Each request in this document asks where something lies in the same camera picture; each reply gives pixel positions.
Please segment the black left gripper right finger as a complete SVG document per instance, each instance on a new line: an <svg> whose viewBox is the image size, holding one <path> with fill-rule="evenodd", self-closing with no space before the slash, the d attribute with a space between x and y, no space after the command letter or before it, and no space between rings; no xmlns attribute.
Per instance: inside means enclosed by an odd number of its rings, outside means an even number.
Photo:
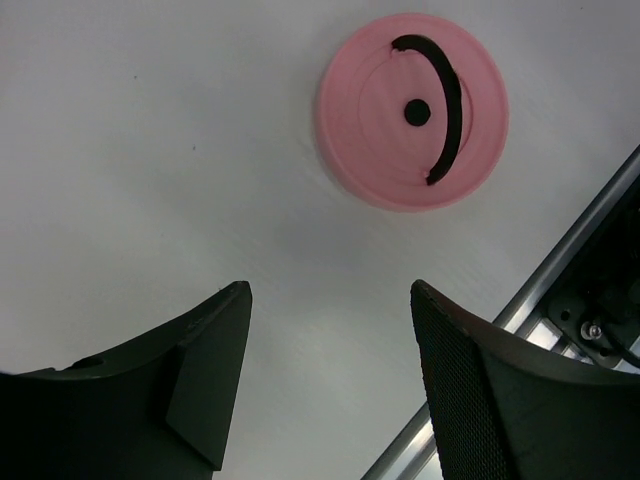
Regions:
<svg viewBox="0 0 640 480"><path fill-rule="evenodd" d="M444 478L638 478L638 376L544 350L422 280L411 312Z"/></svg>

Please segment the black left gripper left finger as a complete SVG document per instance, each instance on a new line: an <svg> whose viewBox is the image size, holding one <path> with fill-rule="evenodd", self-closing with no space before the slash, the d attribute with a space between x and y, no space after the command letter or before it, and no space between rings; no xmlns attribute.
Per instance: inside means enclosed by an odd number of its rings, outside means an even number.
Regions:
<svg viewBox="0 0 640 480"><path fill-rule="evenodd" d="M222 468L251 319L236 281L57 370L1 377L5 479L209 479Z"/></svg>

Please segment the pink lunch box lid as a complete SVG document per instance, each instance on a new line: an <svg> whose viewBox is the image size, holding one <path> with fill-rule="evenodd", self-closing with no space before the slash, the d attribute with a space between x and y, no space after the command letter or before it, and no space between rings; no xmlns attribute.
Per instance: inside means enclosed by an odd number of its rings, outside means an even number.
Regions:
<svg viewBox="0 0 640 480"><path fill-rule="evenodd" d="M314 127L323 160L349 192L421 212L463 199L489 177L506 143L508 96L473 35L440 17L396 14L337 51Z"/></svg>

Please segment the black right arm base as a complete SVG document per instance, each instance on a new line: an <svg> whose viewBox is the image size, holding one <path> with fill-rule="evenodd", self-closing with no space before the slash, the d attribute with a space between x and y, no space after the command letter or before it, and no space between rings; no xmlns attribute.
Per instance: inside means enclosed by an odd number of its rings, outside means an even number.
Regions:
<svg viewBox="0 0 640 480"><path fill-rule="evenodd" d="M639 339L639 192L598 227L542 301L542 311L592 363L614 369Z"/></svg>

